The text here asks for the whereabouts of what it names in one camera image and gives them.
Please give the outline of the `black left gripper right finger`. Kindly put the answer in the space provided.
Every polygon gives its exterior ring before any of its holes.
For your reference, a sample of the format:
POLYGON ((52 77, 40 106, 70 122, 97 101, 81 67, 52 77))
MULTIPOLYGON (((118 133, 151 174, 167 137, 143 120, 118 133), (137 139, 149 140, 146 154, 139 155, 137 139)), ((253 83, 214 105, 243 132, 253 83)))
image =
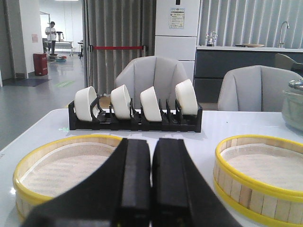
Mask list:
POLYGON ((152 160, 152 226, 239 227, 193 163, 183 140, 160 138, 152 160))

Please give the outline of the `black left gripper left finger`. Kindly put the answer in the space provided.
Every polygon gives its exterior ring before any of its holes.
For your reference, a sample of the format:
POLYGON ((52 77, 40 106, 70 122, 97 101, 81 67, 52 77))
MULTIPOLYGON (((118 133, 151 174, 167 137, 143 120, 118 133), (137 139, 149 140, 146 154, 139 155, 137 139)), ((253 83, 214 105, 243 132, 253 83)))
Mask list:
POLYGON ((147 227, 150 151, 145 140, 122 139, 92 175, 34 208, 24 227, 147 227))

